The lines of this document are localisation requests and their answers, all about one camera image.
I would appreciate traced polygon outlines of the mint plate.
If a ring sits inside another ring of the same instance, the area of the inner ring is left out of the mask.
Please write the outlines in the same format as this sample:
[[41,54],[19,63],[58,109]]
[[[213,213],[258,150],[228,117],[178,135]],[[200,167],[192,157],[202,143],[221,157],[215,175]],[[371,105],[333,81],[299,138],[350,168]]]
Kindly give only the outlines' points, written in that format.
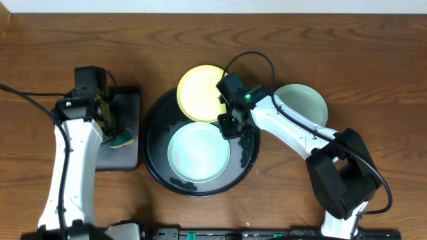
[[288,107],[300,115],[325,126],[328,120],[328,108],[324,98],[314,89],[302,84],[289,84],[274,92]]
[[179,128],[167,148],[173,172],[185,181],[204,183],[218,177],[230,160],[230,144],[215,125],[189,123]]

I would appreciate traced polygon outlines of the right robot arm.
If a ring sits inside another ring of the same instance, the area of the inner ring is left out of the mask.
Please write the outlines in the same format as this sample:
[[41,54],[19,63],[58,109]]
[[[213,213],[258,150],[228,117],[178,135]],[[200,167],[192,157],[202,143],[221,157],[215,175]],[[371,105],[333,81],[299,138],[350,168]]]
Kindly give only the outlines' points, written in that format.
[[306,162],[314,195],[326,210],[322,235],[353,239],[360,214],[382,186],[361,136],[353,129],[339,133],[318,125],[263,87],[249,88],[235,73],[216,87],[226,105],[218,117],[223,137],[234,139],[257,128],[293,149]]

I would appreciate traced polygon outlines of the mint plate front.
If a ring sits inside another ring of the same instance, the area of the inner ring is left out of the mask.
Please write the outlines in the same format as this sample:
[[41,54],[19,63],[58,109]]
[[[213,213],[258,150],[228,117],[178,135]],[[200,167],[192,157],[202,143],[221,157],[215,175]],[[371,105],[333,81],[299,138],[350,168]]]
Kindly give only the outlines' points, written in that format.
[[204,183],[218,177],[230,160],[230,144],[215,125],[189,123],[179,128],[167,148],[173,172],[185,181]]

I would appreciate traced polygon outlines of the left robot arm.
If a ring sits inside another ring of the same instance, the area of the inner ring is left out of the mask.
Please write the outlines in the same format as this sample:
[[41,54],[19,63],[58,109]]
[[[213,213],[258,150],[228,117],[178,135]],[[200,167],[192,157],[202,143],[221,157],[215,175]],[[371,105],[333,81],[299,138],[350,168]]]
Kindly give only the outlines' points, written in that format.
[[37,230],[22,239],[141,239],[135,221],[97,226],[96,171],[133,170],[139,164],[141,97],[136,87],[108,85],[102,67],[78,67],[75,87],[51,112],[55,162],[49,196]]

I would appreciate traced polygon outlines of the yellow plate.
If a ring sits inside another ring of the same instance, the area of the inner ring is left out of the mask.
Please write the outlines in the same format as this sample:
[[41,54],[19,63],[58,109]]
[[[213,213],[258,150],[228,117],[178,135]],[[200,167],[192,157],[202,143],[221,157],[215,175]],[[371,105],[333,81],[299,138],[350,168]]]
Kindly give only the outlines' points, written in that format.
[[220,103],[216,85],[224,70],[213,65],[200,65],[190,69],[177,86],[177,102],[182,112],[191,120],[213,123],[226,113],[226,105]]

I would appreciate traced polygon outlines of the green yellow sponge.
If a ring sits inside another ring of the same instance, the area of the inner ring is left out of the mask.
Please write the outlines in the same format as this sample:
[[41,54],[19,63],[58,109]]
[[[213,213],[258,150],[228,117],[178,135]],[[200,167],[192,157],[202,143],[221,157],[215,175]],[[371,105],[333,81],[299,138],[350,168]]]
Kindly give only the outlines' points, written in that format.
[[124,129],[113,141],[109,143],[110,149],[119,149],[133,144],[133,133],[129,129]]

